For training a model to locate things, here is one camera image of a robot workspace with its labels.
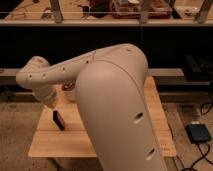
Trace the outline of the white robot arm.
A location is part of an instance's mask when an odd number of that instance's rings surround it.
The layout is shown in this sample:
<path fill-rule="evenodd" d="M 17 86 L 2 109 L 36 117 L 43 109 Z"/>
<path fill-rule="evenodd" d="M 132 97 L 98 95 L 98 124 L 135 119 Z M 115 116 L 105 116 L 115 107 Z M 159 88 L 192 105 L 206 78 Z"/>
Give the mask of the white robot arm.
<path fill-rule="evenodd" d="M 34 56 L 16 82 L 50 108 L 55 84 L 75 84 L 78 111 L 104 171 L 167 171 L 144 95 L 147 70 L 142 50 L 126 43 L 55 65 Z"/>

